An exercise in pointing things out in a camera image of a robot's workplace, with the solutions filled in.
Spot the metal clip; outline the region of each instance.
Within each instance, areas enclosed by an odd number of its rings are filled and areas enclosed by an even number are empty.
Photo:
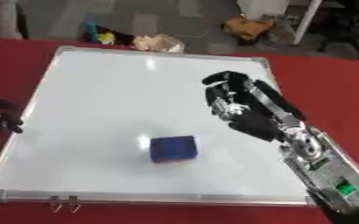
[[[59,196],[50,197],[50,209],[55,214],[62,208],[62,203]]]
[[[81,204],[78,201],[77,196],[69,196],[69,211],[72,214],[77,213],[81,208]]]

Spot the white cabinet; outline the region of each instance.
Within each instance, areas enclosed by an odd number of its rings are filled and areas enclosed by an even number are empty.
[[[259,19],[263,14],[284,14],[290,0],[237,0],[248,19]]]

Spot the whiteboard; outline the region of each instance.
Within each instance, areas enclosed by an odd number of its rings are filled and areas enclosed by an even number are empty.
[[[210,114],[201,80],[232,70],[278,89],[260,58],[62,47],[0,157],[9,199],[304,204],[278,143]],[[154,164],[153,137],[194,136],[199,155]]]

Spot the robotic arm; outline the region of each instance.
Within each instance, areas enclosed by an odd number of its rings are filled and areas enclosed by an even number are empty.
[[[282,143],[285,163],[333,223],[359,223],[359,166],[331,137],[261,80],[227,71],[202,82],[213,115],[230,128]]]

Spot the whiteboard frame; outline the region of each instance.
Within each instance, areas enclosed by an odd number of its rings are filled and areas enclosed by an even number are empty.
[[[37,98],[39,93],[38,87],[45,82],[45,77],[51,72],[51,69],[55,67],[58,63],[59,56],[62,53],[70,51],[80,51],[80,52],[94,52],[94,53],[121,53],[121,54],[140,54],[141,52],[137,51],[124,51],[124,50],[113,50],[113,49],[98,49],[98,48],[85,48],[85,47],[75,47],[75,46],[61,46],[57,49],[56,53],[53,56],[51,63],[48,66],[42,80],[37,85],[32,98],[29,100],[27,107],[22,114],[22,119],[26,117],[32,105]],[[159,52],[142,52],[143,54],[148,55],[161,55]],[[272,75],[270,64],[265,58],[241,58],[241,57],[227,57],[227,56],[210,56],[210,55],[192,55],[192,54],[177,54],[177,53],[165,53],[165,57],[185,57],[185,58],[194,58],[194,59],[214,59],[214,60],[240,60],[240,61],[255,61],[260,63],[265,71],[267,76],[271,81],[276,84],[277,91],[278,84],[275,80],[275,77]],[[12,139],[16,134],[11,134],[11,137],[8,139],[6,145],[1,151],[0,154],[0,166],[2,165],[4,158],[7,155],[8,149]],[[304,205],[313,205],[312,200],[306,196],[303,199],[298,197],[263,197],[263,196],[243,196],[243,195],[207,195],[207,194],[174,194],[174,193],[107,193],[107,192],[27,192],[27,191],[8,191],[0,190],[0,201],[37,201],[37,202],[47,202],[48,200],[55,198],[61,202],[73,202],[74,198],[78,199],[80,202],[156,202],[156,203],[195,203],[195,204],[223,204],[223,205],[280,205],[280,206],[304,206]]]

